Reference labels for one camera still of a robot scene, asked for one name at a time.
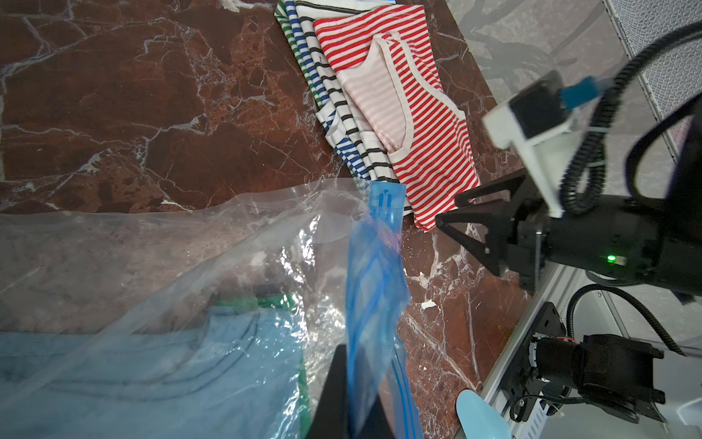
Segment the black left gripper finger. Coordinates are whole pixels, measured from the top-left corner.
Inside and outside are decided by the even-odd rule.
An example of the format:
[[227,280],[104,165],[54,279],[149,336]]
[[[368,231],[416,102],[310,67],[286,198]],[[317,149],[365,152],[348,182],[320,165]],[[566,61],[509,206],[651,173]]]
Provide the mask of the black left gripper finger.
[[393,439],[380,397],[376,396],[369,417],[360,432],[354,436],[350,429],[350,405],[347,396],[347,347],[338,345],[323,387],[319,404],[307,439],[325,438]]

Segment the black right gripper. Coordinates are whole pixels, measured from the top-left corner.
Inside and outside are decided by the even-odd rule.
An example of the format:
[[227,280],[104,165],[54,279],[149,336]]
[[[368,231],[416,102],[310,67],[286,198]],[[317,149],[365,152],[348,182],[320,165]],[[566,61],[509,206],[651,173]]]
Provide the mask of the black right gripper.
[[[457,194],[458,208],[475,199],[508,191],[513,196],[528,177],[526,168]],[[436,226],[459,243],[494,276],[506,270],[505,222],[484,210],[451,210]],[[455,224],[480,224],[478,241]],[[592,271],[679,294],[701,293],[701,189],[674,184],[665,199],[647,208],[632,198],[604,196],[583,216],[548,215],[539,194],[525,197],[515,215],[515,270],[521,288],[533,293],[547,262]]]

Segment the light blue tank top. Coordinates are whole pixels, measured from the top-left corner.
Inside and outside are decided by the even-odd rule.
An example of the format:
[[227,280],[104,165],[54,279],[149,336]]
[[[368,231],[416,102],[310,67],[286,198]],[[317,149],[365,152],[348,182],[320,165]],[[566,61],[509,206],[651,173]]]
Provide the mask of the light blue tank top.
[[210,312],[200,327],[123,336],[1,413],[5,438],[224,438]]

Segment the black striped garment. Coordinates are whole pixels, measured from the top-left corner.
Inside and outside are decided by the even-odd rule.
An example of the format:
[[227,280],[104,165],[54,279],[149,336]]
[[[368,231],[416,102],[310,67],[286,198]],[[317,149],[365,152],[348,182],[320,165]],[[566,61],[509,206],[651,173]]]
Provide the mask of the black striped garment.
[[390,4],[389,1],[295,1],[294,11],[303,29],[316,73],[320,76],[339,116],[338,130],[347,135],[354,144],[356,153],[372,180],[396,183],[397,176],[380,139],[373,132],[360,109],[343,91],[340,80],[323,53],[319,38],[314,31],[314,22],[318,19],[346,18]]

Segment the clear vacuum bag blue zipper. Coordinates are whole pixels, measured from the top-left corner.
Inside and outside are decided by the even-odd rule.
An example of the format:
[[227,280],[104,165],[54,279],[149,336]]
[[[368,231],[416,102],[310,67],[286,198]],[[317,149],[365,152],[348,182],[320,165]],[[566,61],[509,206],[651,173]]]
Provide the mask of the clear vacuum bag blue zipper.
[[419,438],[401,184],[1,219],[5,438]]

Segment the red striped garment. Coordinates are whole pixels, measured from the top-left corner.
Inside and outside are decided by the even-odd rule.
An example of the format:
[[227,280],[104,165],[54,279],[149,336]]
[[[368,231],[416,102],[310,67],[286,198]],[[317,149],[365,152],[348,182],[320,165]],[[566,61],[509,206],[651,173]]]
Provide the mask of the red striped garment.
[[467,117],[444,92],[425,9],[384,5],[314,22],[342,89],[385,148],[418,228],[479,186]]

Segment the blue striped tank top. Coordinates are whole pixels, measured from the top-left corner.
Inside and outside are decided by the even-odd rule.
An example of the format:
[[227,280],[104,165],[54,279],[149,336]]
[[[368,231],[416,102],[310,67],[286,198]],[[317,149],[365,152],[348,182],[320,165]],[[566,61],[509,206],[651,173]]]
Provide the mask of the blue striped tank top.
[[325,138],[334,148],[335,152],[349,167],[354,177],[371,180],[371,176],[363,159],[360,157],[356,146],[347,135],[346,127],[341,120],[340,113],[331,101],[327,88],[318,73],[312,52],[307,45],[305,34],[296,12],[294,1],[284,1],[283,8],[290,21],[295,43],[300,51],[303,62],[303,72],[313,84],[314,95],[319,99],[317,118],[325,129]]

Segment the green striped tank top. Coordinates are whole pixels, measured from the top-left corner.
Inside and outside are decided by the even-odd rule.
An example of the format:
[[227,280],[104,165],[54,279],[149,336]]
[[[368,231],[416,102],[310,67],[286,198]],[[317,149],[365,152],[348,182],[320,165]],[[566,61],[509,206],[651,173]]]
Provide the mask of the green striped tank top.
[[289,46],[313,95],[316,108],[321,110],[328,102],[327,89],[316,69],[311,51],[307,45],[300,18],[294,1],[278,1],[274,16],[278,21]]

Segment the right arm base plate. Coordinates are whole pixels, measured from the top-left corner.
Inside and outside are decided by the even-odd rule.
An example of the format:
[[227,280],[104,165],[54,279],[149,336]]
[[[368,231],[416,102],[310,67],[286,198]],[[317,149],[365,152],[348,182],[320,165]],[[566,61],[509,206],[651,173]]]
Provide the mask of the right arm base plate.
[[547,316],[528,342],[528,361],[507,370],[509,417],[520,423],[546,405],[588,404],[629,423],[660,423],[665,393],[654,388],[654,362],[665,356],[652,345],[611,334],[566,335],[559,316]]

